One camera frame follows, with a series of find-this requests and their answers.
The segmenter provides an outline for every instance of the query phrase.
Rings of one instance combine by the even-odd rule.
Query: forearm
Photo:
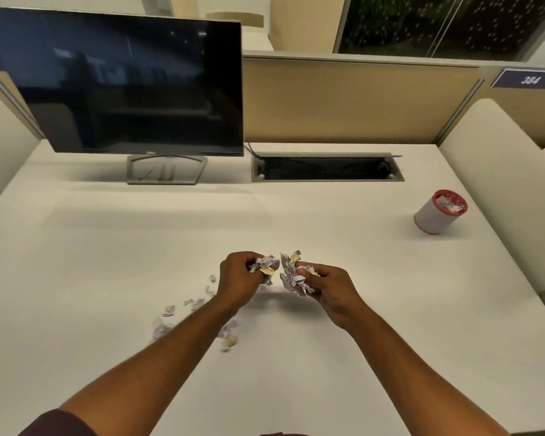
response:
[[[236,308],[218,296],[61,406],[98,436],[147,436]]]
[[[350,330],[412,436],[507,436],[509,433],[444,380],[375,312]]]

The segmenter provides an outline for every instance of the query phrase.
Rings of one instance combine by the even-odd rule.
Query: person's left arm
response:
[[[247,263],[262,257],[236,252],[220,264],[218,293],[201,309],[60,406],[98,436],[148,436],[204,356],[218,332],[254,295],[261,272]]]

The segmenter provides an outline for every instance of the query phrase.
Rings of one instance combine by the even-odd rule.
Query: person's right arm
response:
[[[299,270],[306,283],[318,289],[313,297],[329,318],[355,340],[412,436],[509,436],[364,303],[346,271],[323,264],[298,265],[311,265],[320,274]]]

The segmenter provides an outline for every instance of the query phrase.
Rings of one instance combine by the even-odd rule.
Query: person's left hand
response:
[[[216,297],[227,303],[232,303],[236,309],[246,305],[252,298],[256,289],[264,282],[264,274],[259,270],[249,272],[250,265],[261,254],[256,252],[233,252],[220,263],[220,282]]]

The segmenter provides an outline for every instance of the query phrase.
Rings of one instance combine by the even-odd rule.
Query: purple sign with white number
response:
[[[545,89],[545,70],[504,68],[491,87],[510,89]]]

